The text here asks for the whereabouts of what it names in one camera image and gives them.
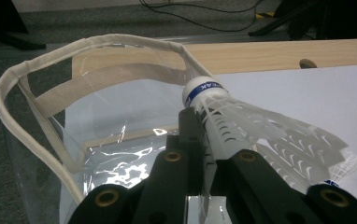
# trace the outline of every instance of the cable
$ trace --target cable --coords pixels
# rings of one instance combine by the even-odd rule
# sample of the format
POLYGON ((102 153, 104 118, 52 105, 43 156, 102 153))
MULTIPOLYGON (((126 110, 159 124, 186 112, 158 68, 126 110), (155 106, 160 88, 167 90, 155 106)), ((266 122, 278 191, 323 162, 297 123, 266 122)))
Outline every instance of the cable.
POLYGON ((207 29, 210 29, 210 30, 214 30, 214 31, 220 31, 220 32, 239 32, 239 31, 243 31, 243 30, 246 30, 248 29, 249 27, 251 27, 255 21, 256 21, 256 17, 255 17, 255 14, 256 14, 256 7, 262 2, 263 0, 258 0, 254 6, 252 7, 249 7, 247 9, 244 9, 244 10, 238 10, 238 11, 225 11, 225 10, 220 10, 220 9, 216 9, 216 8, 212 8, 212 7, 201 7, 201 6, 198 6, 198 5, 190 5, 190 4, 180 4, 180 3, 176 3, 176 4, 167 4, 167 5, 161 5, 161 6, 150 6, 146 3, 145 0, 139 0, 139 2, 141 3, 141 5, 143 5, 144 7, 147 7, 148 9, 154 11, 154 12, 157 12, 157 13, 161 13, 161 14, 165 14, 165 15, 170 15, 170 16, 175 16, 177 18, 180 18, 182 20, 185 20, 185 21, 188 21, 192 24, 195 24, 195 25, 198 25, 198 26, 201 26, 201 27, 204 27, 204 28, 207 28, 207 29), (200 7, 200 8, 203 8, 203 9, 207 9, 207 10, 213 10, 213 11, 219 11, 219 12, 223 12, 223 13, 239 13, 239 12, 246 12, 246 11, 250 11, 252 9, 254 9, 254 17, 253 17, 253 20, 251 21, 251 23, 245 27, 242 27, 242 28, 239 28, 239 29, 233 29, 233 30, 223 30, 223 29, 218 29, 218 28, 214 28, 214 27, 211 27, 211 26, 207 26, 207 25, 204 25, 204 24, 201 24, 197 21, 192 21, 190 19, 187 19, 185 17, 182 17, 178 14, 174 14, 174 13, 170 13, 170 12, 164 12, 164 11, 159 11, 155 8, 159 8, 159 7, 170 7, 170 6, 185 6, 185 7, 200 7))

